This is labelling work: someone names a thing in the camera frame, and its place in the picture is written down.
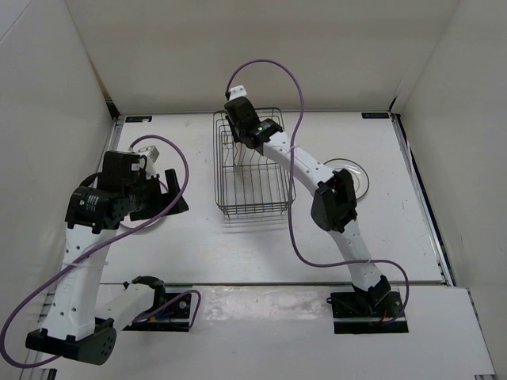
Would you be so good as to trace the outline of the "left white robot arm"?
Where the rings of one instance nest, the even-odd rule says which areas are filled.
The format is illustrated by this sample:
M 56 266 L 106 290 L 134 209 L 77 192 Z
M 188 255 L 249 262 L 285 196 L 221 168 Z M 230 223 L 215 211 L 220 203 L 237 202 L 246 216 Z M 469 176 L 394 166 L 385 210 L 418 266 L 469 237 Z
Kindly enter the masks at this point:
M 169 205 L 172 214 L 189 209 L 180 196 L 174 169 L 165 171 L 166 192 L 158 175 L 129 165 L 104 168 L 86 178 L 74 191 L 65 222 L 67 242 L 62 269 L 48 314 L 39 328 L 28 333 L 25 346 L 33 351 L 81 363 L 102 365 L 124 329 L 188 330 L 195 314 L 192 290 L 169 292 L 153 276 L 137 276 L 111 302 L 96 307 L 100 280 L 109 251 L 125 217 L 150 220 Z

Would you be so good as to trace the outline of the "pink patterned plate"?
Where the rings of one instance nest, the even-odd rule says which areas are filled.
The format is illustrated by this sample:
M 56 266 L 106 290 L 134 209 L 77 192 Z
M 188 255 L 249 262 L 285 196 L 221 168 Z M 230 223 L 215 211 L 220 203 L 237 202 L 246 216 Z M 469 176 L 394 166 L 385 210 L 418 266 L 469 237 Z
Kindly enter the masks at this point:
M 243 161 L 246 156 L 247 150 L 248 149 L 243 144 L 241 144 L 241 143 L 235 144 L 235 151 L 234 151 L 234 158 L 233 158 L 234 166 L 240 167 L 243 165 Z
M 120 228 L 122 231 L 132 231 L 135 230 L 136 233 L 144 233 L 155 229 L 158 224 L 161 222 L 160 219 L 147 224 L 142 229 L 139 228 L 142 224 L 145 223 L 145 220 L 131 220 L 130 217 L 126 217 L 123 221 L 120 222 Z

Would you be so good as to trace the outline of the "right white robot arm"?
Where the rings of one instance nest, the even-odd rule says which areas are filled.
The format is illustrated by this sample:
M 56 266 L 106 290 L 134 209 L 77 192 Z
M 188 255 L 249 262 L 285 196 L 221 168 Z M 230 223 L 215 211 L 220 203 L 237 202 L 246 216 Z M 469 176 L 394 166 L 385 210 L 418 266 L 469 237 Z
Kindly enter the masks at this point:
M 373 263 L 357 222 L 357 199 L 353 176 L 331 169 L 293 144 L 288 133 L 274 120 L 235 123 L 227 117 L 237 143 L 274 161 L 312 195 L 311 218 L 334 240 L 347 262 L 356 296 L 356 308 L 372 317 L 384 307 L 391 292 L 387 277 Z

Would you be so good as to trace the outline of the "white plate with dark rim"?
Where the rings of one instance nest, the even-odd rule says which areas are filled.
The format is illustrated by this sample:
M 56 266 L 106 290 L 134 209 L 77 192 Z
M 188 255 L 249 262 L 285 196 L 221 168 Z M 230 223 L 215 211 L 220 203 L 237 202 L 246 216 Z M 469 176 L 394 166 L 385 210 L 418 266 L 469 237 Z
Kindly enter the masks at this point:
M 325 161 L 324 164 L 333 170 L 348 170 L 353 177 L 354 191 L 356 199 L 361 201 L 370 188 L 370 180 L 367 171 L 359 163 L 348 158 L 332 158 Z

